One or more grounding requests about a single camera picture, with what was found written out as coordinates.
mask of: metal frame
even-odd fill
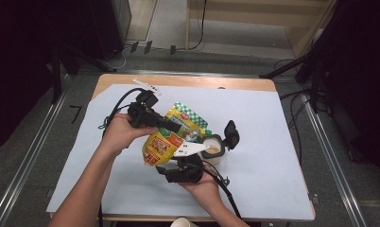
[[[41,148],[43,147],[43,143],[49,131],[51,130],[55,119],[58,116],[63,101],[65,100],[66,92],[71,83],[70,76],[66,75],[64,78],[64,82],[66,83],[66,88],[63,90],[62,94],[60,95],[60,98],[49,108],[49,111],[42,125],[40,126],[40,129],[37,131],[37,134],[34,137],[33,142],[31,143],[25,158],[20,164],[12,181],[10,182],[7,190],[5,191],[4,196],[2,197],[2,200],[0,202],[0,226],[5,225],[10,211],[12,210],[14,203],[17,201],[20,192],[22,191],[23,186],[25,185],[25,182],[28,178],[28,175],[30,174],[31,169],[34,166],[34,163],[38,155],[40,154]]]
[[[302,96],[302,101],[308,100],[307,96]],[[308,116],[311,120],[311,124],[317,134],[317,137],[320,141],[323,154],[325,156],[326,162],[332,172],[332,176],[337,185],[340,197],[343,200],[344,206],[346,207],[347,212],[349,213],[350,220],[354,227],[363,227],[368,226],[364,216],[361,212],[361,209],[358,205],[357,199],[354,196],[353,190],[347,182],[346,176],[343,173],[343,170],[340,166],[337,156],[334,149],[331,146],[331,143],[328,139],[328,136],[325,133],[325,129],[320,122],[320,115],[314,113],[312,107],[309,103],[305,105]]]
[[[233,75],[233,74],[213,74],[213,73],[194,73],[194,72],[164,72],[164,71],[146,71],[146,70],[125,70],[118,72],[118,74],[142,74],[142,75],[171,75],[171,76],[194,76],[194,77],[217,77],[217,78],[243,78],[243,79],[256,79],[255,75]],[[30,148],[28,149],[26,156],[17,170],[12,182],[9,184],[1,202],[0,202],[0,226],[4,226],[9,213],[20,195],[26,179],[34,166],[34,163],[41,151],[43,143],[53,126],[53,123],[58,116],[60,108],[66,97],[66,92],[70,87],[73,80],[72,76],[66,75],[64,78],[65,89],[63,90],[58,101],[53,104],[45,120],[43,121],[39,131],[37,132]],[[303,101],[308,99],[308,96],[302,96]],[[367,226],[367,223],[363,217],[363,214],[359,208],[358,202],[354,196],[353,190],[348,184],[340,163],[337,160],[335,151],[333,150],[331,143],[325,133],[324,127],[320,122],[320,116],[315,114],[309,104],[306,105],[308,116],[311,120],[311,124],[317,134],[320,141],[322,151],[328,166],[333,174],[335,183],[339,194],[343,200],[346,210],[350,216],[353,226]]]

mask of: yellow snack bag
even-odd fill
[[[180,102],[166,113],[165,118],[181,125],[178,133],[159,128],[143,145],[143,157],[147,166],[157,166],[169,161],[184,141],[197,142],[205,134],[208,123]]]

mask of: hand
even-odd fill
[[[127,114],[117,113],[105,131],[99,146],[110,150],[117,156],[122,149],[128,148],[134,139],[150,135],[157,130],[155,127],[133,128],[130,121],[131,118]]]
[[[209,166],[204,167],[214,173]],[[216,181],[205,172],[198,183],[179,183],[179,185],[192,194],[199,205],[207,212],[211,207],[223,204]]]

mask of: metal rail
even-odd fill
[[[302,99],[303,101],[306,101],[308,98],[307,96],[302,96]],[[329,138],[325,133],[325,129],[323,128],[322,123],[320,122],[320,116],[314,113],[309,103],[307,103],[305,107],[306,107],[308,116],[311,120],[311,123],[313,125],[313,128],[320,141],[323,154],[325,156],[326,162],[328,163],[328,166],[334,177],[340,197],[342,198],[343,203],[346,207],[346,210],[349,213],[349,217],[353,226],[354,227],[368,226],[360,210],[357,199],[354,196],[353,190],[350,187],[349,183],[347,182],[345,175],[343,174],[343,170],[340,166],[339,161],[337,160],[337,156],[331,146]]]
[[[7,190],[4,193],[2,200],[0,201],[0,226],[5,225],[10,211],[12,210],[13,205],[17,201],[20,192],[22,191],[23,186],[25,185],[25,182],[28,178],[28,175],[30,174],[30,171],[34,166],[34,163],[41,151],[41,148],[43,147],[43,143],[50,129],[52,128],[55,119],[58,116],[60,107],[62,106],[63,101],[66,97],[66,91],[68,90],[69,85],[71,83],[70,76],[66,75],[64,78],[64,82],[66,83],[66,88],[63,90],[57,102],[51,105],[42,125],[37,131],[37,134],[34,137],[33,142],[31,143],[26,153],[24,160],[20,164],[17,172],[15,173],[12,181],[10,182]]]

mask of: white paper sheet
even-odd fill
[[[101,140],[105,116],[135,85],[113,85],[91,101],[47,212],[55,212]],[[195,111],[208,129],[224,137],[233,120],[240,142],[226,152],[217,169],[228,176],[228,189],[243,218],[312,220],[302,171],[276,92],[159,86],[162,95],[153,109],[164,115],[176,101]],[[122,106],[134,101],[130,95]],[[154,167],[145,166],[141,152],[146,137],[135,140],[116,159],[105,191],[105,214],[208,217],[194,199],[175,183],[168,183]],[[221,197],[231,208],[226,195]]]

